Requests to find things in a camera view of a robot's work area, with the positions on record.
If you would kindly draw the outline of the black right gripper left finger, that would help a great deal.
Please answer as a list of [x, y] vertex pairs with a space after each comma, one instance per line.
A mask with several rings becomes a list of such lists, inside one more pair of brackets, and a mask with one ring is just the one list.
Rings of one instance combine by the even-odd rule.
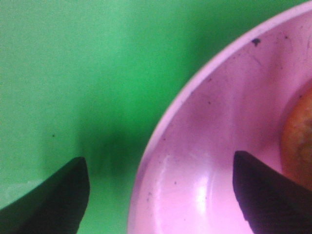
[[0, 211], [2, 234], [75, 234], [90, 194], [86, 160], [76, 157]]

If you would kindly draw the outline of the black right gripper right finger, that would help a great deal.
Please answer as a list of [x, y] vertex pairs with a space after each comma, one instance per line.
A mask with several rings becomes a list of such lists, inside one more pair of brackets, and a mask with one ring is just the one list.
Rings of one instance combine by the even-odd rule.
[[233, 189], [253, 233], [312, 232], [312, 192], [248, 152], [234, 154]]

